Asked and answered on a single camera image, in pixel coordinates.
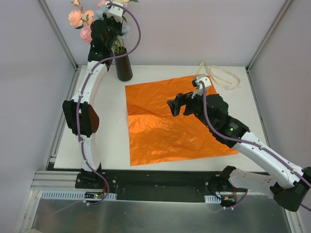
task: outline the gray wall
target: gray wall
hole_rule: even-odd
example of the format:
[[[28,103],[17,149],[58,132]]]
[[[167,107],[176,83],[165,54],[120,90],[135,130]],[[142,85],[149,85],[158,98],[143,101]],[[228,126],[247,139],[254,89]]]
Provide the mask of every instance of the gray wall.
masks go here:
[[[1,3],[0,232],[16,231],[73,68],[35,0]]]
[[[68,22],[75,9],[71,0],[46,0],[78,64],[86,64],[89,45],[80,30]],[[285,0],[140,0],[128,9],[137,17],[142,31],[141,44],[131,54],[135,65],[245,66]],[[85,10],[95,10],[99,0],[81,0]],[[137,41],[133,20],[126,41]]]
[[[250,73],[272,148],[302,167],[311,166],[310,12],[310,0],[293,2]],[[311,207],[310,192],[303,203]]]

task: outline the tabletop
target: tabletop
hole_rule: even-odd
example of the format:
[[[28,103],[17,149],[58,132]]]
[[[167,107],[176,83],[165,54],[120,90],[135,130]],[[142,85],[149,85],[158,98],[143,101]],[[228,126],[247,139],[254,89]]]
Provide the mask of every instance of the tabletop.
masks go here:
[[[77,86],[79,86],[85,76],[86,67],[86,65],[82,66]],[[229,104],[229,114],[247,125],[261,141],[265,142],[245,67],[223,68],[236,74],[241,80],[241,87],[230,91],[224,90],[213,82],[216,91]],[[117,77],[115,66],[111,66],[109,73],[104,77],[99,86],[93,106],[100,118],[100,126],[96,132],[96,144],[101,158],[102,169],[222,171],[227,165],[230,165],[245,171],[263,171],[261,167],[241,153],[203,159],[130,166],[125,86],[194,75],[197,73],[197,70],[198,66],[132,66],[133,78],[128,82],[122,82]],[[66,125],[54,168],[80,169],[81,164],[82,157],[78,141]]]

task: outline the vase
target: vase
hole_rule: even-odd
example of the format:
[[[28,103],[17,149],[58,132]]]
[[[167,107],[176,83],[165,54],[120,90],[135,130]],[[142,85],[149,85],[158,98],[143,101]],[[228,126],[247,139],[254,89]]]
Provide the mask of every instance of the vase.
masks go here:
[[[115,56],[122,55],[127,53],[127,50],[125,47],[119,47],[119,51],[115,51]],[[120,79],[123,82],[129,81],[133,77],[133,72],[131,68],[131,63],[128,55],[117,58],[116,60],[116,69],[117,69],[117,75],[118,79]]]

